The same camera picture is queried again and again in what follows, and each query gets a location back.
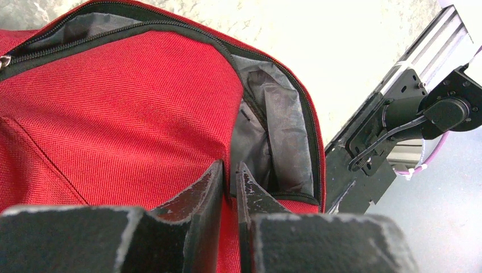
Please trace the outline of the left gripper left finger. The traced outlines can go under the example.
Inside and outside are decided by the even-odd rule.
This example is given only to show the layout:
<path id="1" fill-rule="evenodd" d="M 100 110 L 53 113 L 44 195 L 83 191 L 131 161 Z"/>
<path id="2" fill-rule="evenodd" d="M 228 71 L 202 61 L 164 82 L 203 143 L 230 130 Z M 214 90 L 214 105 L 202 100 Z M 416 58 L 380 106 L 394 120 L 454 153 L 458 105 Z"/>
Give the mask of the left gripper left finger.
<path id="1" fill-rule="evenodd" d="M 1 214 L 2 272 L 215 272 L 223 163 L 156 209 L 13 206 Z"/>

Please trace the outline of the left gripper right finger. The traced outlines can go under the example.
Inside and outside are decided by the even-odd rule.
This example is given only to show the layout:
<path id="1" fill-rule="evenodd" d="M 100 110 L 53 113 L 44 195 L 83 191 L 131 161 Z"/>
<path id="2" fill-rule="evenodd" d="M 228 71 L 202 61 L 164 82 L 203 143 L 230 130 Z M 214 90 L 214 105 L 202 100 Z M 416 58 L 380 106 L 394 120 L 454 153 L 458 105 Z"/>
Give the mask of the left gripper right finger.
<path id="1" fill-rule="evenodd" d="M 236 171 L 242 272 L 418 272 L 401 229 L 388 217 L 296 214 Z"/>

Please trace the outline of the red student backpack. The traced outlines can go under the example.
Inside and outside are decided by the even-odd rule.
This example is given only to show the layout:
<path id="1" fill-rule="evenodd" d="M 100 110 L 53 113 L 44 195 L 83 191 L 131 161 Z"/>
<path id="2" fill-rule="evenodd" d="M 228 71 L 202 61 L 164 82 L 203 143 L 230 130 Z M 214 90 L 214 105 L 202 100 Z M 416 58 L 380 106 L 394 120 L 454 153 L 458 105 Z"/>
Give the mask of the red student backpack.
<path id="1" fill-rule="evenodd" d="M 150 211 L 217 160 L 215 272 L 242 272 L 239 163 L 290 212 L 325 211 L 313 102 L 266 53 L 137 1 L 89 1 L 39 30 L 1 31 L 1 214 Z"/>

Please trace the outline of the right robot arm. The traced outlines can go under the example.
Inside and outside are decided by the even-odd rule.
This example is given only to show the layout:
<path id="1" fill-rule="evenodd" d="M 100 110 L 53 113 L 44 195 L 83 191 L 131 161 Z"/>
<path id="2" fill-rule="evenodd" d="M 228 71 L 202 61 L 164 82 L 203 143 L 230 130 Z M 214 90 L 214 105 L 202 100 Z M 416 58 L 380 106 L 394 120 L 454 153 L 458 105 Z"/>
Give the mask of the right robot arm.
<path id="1" fill-rule="evenodd" d="M 399 142 L 480 127 L 481 85 L 465 73 L 468 67 L 455 68 L 431 91 L 412 69 L 406 72 L 349 137 L 348 170 L 372 176 Z"/>

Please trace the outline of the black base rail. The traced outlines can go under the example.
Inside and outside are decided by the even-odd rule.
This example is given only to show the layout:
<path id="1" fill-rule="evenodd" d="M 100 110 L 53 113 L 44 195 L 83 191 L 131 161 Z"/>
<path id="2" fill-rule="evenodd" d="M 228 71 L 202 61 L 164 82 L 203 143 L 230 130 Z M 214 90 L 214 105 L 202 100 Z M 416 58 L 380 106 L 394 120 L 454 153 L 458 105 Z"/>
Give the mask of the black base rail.
<path id="1" fill-rule="evenodd" d="M 427 94 L 415 70 L 392 68 L 326 148 L 326 211 L 364 213 L 396 178 L 387 157 L 415 121 Z"/>

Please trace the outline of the aluminium frame rail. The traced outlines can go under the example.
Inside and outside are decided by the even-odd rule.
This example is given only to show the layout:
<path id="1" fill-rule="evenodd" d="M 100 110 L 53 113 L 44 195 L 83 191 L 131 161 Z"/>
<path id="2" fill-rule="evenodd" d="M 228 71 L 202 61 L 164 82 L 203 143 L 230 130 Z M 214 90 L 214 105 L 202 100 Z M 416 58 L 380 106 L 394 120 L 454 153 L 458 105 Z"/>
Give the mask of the aluminium frame rail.
<path id="1" fill-rule="evenodd" d="M 481 48 L 481 4 L 449 1 L 375 89 L 383 95 L 408 69 L 427 94 Z"/>

